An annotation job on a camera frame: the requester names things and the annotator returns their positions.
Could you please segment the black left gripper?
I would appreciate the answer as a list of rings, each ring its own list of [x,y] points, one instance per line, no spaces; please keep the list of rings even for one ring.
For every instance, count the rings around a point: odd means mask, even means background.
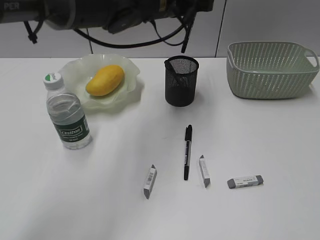
[[[102,28],[110,34],[165,18],[181,17],[186,23],[198,12],[213,10],[213,0],[113,0]]]

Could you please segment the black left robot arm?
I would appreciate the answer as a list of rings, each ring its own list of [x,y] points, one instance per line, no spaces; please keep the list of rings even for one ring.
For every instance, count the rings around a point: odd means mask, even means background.
[[[152,20],[213,10],[212,0],[2,0],[0,22],[45,22],[55,30],[103,28],[117,34]]]

